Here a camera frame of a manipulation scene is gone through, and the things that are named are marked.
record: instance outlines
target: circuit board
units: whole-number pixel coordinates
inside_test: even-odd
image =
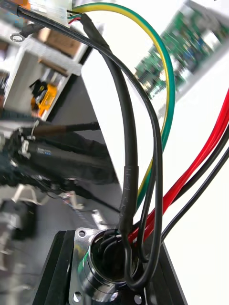
[[[229,38],[229,27],[212,14],[203,14],[184,5],[161,38],[169,52],[176,90],[179,91],[203,62]],[[154,45],[137,65],[135,76],[150,98],[166,88],[165,70]]]

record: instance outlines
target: green and yellow wire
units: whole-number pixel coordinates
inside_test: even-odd
[[[167,87],[167,102],[166,102],[166,113],[164,118],[164,123],[161,130],[161,138],[162,138],[162,148],[165,149],[168,136],[170,133],[172,120],[173,120],[173,114],[174,114],[174,106],[175,106],[175,80],[174,80],[174,73],[173,73],[173,66],[170,59],[170,56],[168,54],[168,51],[162,42],[160,36],[157,34],[157,32],[152,28],[152,26],[139,14],[135,13],[133,10],[130,10],[124,6],[113,4],[113,3],[89,3],[85,5],[78,6],[73,9],[73,11],[77,13],[88,13],[91,11],[96,10],[106,10],[106,11],[112,11],[115,13],[122,14],[134,22],[136,22],[152,39],[153,43],[155,44],[155,47],[160,54],[165,73],[166,73],[166,87]],[[146,190],[149,183],[149,177],[151,173],[151,166],[152,161],[149,164],[149,167],[146,171],[146,174],[142,180],[142,183],[138,190],[138,199],[137,199],[137,209],[141,205],[144,196],[146,195]]]

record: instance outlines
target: red wire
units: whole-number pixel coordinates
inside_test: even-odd
[[[74,21],[78,21],[78,20],[80,20],[79,17],[78,17],[78,18],[74,18],[74,19],[72,19],[71,21],[69,21],[68,24],[71,24],[71,23],[73,23]]]
[[[216,124],[212,130],[210,137],[208,138],[206,144],[202,148],[201,152],[198,154],[191,166],[186,170],[186,172],[177,180],[177,182],[170,188],[170,190],[164,196],[163,202],[163,213],[171,205],[176,195],[179,193],[180,189],[184,186],[187,180],[190,178],[192,173],[199,167],[199,165],[206,159],[213,148],[216,146],[221,136],[223,135],[229,122],[229,90],[227,92],[226,98],[224,100],[223,106],[219,113]],[[146,229],[144,240],[152,233],[154,229],[154,217],[155,211],[153,210],[147,217]],[[138,228],[129,234],[129,242],[132,243],[138,234]]]

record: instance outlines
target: cable bundle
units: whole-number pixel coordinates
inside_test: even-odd
[[[91,20],[85,15],[86,12],[93,10],[110,10],[113,12],[121,13],[133,21],[138,23],[145,32],[151,37],[153,43],[155,44],[164,68],[166,72],[166,84],[167,84],[167,111],[165,115],[165,120],[160,136],[160,129],[156,113],[154,108],[141,87],[140,83],[132,75],[129,69],[116,58],[106,41],[99,34]],[[165,148],[169,132],[171,129],[174,104],[175,104],[175,83],[174,75],[172,69],[172,63],[170,56],[155,30],[145,21],[141,16],[135,12],[127,9],[123,6],[111,3],[92,3],[87,5],[82,5],[77,7],[69,13],[74,14],[70,16],[71,22],[78,20],[83,26],[86,34],[89,38],[72,31],[60,25],[52,20],[49,20],[39,14],[28,11],[21,7],[17,8],[17,14],[23,18],[36,22],[42,26],[48,27],[51,30],[58,31],[70,38],[76,39],[90,47],[98,50],[103,56],[111,74],[114,79],[116,89],[118,92],[118,97],[121,105],[123,124],[124,124],[124,134],[125,134],[125,178],[123,186],[123,196],[121,202],[121,213],[120,221],[117,230],[109,231],[104,235],[104,239],[98,248],[98,253],[101,255],[102,264],[104,267],[109,261],[110,251],[114,249],[119,249],[120,252],[125,253],[124,269],[125,269],[125,281],[127,285],[134,290],[142,289],[147,286],[150,282],[154,272],[156,270],[160,245],[163,239],[167,236],[173,226],[179,221],[179,219],[189,210],[189,208],[196,202],[196,200],[201,196],[204,190],[208,187],[210,182],[219,172],[220,168],[226,162],[229,157],[229,149],[225,152],[224,156],[221,158],[215,169],[208,176],[206,181],[202,184],[196,194],[192,199],[186,204],[186,206],[180,211],[180,213],[172,220],[165,231],[162,233],[162,216],[167,208],[176,201],[180,196],[182,196],[202,175],[206,170],[212,165],[219,153],[222,151],[223,147],[226,145],[229,138],[229,91],[223,103],[221,112],[217,119],[216,125],[204,145],[203,149],[187,169],[187,171],[178,179],[178,181],[172,186],[172,188],[163,197],[163,165],[162,165],[162,152]],[[131,100],[129,92],[123,78],[121,70],[128,76],[132,84],[136,87],[141,98],[143,99],[147,111],[150,116],[152,123],[153,136],[154,136],[154,155],[149,168],[146,172],[144,180],[141,184],[140,189],[137,193],[138,185],[138,167],[137,167],[137,142],[136,142],[136,130],[135,130],[135,119],[133,114],[133,109],[131,105]],[[204,162],[204,160],[209,156],[207,161],[202,165],[198,172],[188,181],[193,172]],[[155,209],[148,215],[149,206],[151,203],[151,198],[153,194],[153,189],[155,185],[156,193],[156,204]],[[138,224],[133,226],[133,217],[136,209],[140,206],[142,200],[144,199],[144,207],[141,215],[141,220]],[[146,255],[143,250],[144,240],[154,231],[153,242],[151,246],[151,251],[149,255]],[[144,265],[144,270],[140,277],[137,279],[133,277],[132,274],[132,253],[134,255],[137,253],[139,262]]]

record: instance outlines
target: white shelf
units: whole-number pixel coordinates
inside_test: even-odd
[[[38,58],[42,58],[45,61],[52,62],[54,64],[58,64],[61,68],[65,69],[68,76],[63,80],[63,82],[59,85],[58,93],[55,100],[52,103],[51,108],[45,112],[43,115],[43,119],[46,120],[51,110],[53,109],[58,97],[60,96],[63,88],[65,87],[67,81],[69,80],[71,74],[80,75],[82,65],[79,64],[80,59],[86,51],[87,46],[81,44],[77,54],[72,59],[60,51],[57,51],[44,43],[36,40],[35,38],[27,38],[23,42],[13,42],[10,39],[10,35],[13,33],[20,32],[19,29],[13,27],[12,25],[0,20],[0,39],[5,40],[11,45],[15,45],[18,47],[18,53],[15,57],[14,65],[10,71],[10,76],[8,79],[8,83],[5,89],[5,103],[7,102],[8,95],[12,89],[12,85],[14,83],[15,77],[17,75],[19,66],[26,52],[37,56]]]
[[[27,38],[23,42],[13,42],[10,39],[10,35],[20,32],[19,29],[7,24],[0,20],[0,38],[7,42],[13,43],[20,47],[20,51],[29,52],[36,55],[46,61],[58,63],[58,66],[67,70],[70,74],[80,75],[82,65],[78,63],[78,57],[74,59],[62,54],[61,52],[54,50],[53,48],[45,45],[44,43],[36,40],[35,38]]]
[[[24,50],[22,48],[19,48],[18,54],[15,57],[15,63],[14,63],[13,69],[10,71],[10,76],[9,76],[9,79],[7,81],[7,85],[6,85],[6,88],[5,88],[5,101],[4,101],[4,105],[6,103],[8,95],[9,95],[10,90],[12,88],[13,81],[14,81],[16,75],[17,75],[18,68],[20,66],[20,63],[22,61],[22,58],[23,58],[24,54],[25,54]]]

